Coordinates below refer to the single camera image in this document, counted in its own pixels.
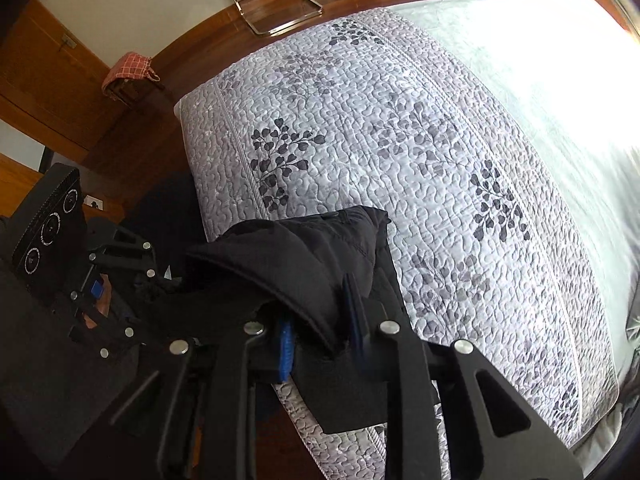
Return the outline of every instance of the wooden door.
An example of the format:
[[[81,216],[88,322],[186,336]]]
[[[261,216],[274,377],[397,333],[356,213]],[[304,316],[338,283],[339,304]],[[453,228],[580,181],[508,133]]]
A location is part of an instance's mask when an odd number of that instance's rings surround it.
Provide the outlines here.
[[[125,110],[102,95],[108,71],[31,0],[0,46],[0,119],[81,163]]]

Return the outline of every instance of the wooden floor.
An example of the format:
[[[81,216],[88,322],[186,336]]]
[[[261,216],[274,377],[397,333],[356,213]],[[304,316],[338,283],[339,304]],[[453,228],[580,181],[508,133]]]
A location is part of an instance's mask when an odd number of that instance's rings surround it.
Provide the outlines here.
[[[318,23],[347,16],[360,10],[389,6],[415,0],[317,0],[324,6],[321,16],[302,23],[288,34]],[[276,0],[260,6],[260,0],[249,2],[251,16],[267,27],[269,22],[288,21],[304,10],[300,0]],[[131,208],[153,184],[173,171],[188,168],[180,125],[173,114],[175,102],[221,70],[247,54],[285,37],[255,36],[237,19],[222,28],[208,31],[200,27],[193,44],[181,45],[177,59],[154,59],[154,68],[167,92],[152,90],[135,110],[126,112],[116,125],[91,150],[84,165],[95,174],[94,182],[85,187],[119,200]]]

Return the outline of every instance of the blue part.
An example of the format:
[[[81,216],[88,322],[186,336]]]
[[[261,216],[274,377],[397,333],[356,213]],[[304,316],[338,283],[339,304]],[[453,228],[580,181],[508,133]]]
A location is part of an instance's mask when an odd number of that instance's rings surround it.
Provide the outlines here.
[[[291,375],[293,369],[293,327],[290,321],[285,321],[280,327],[280,363],[278,374],[280,382],[283,383]]]
[[[100,283],[99,281],[94,281],[93,286],[91,287],[91,295],[96,299],[99,300],[102,297],[102,293],[104,292],[104,287],[102,286],[102,283]]]

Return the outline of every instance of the quilted bedspread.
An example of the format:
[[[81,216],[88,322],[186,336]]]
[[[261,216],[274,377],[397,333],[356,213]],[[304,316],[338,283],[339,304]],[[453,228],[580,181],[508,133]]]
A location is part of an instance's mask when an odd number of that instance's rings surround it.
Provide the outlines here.
[[[421,338],[471,340],[567,446],[613,406],[602,301],[558,190],[502,105],[425,31],[388,9],[318,25],[176,111],[210,238],[245,219],[383,208]],[[383,477],[381,428],[324,434],[294,384],[277,391],[328,478]]]

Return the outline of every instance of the bed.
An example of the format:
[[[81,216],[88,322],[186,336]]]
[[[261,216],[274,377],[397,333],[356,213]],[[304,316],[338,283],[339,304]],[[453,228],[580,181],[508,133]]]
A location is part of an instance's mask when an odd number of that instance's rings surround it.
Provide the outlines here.
[[[175,113],[209,238],[387,210],[414,330],[475,343],[588,473],[638,346],[638,59],[601,16],[431,0],[278,41]],[[383,428],[324,434],[295,384],[277,391],[327,478],[384,476]]]

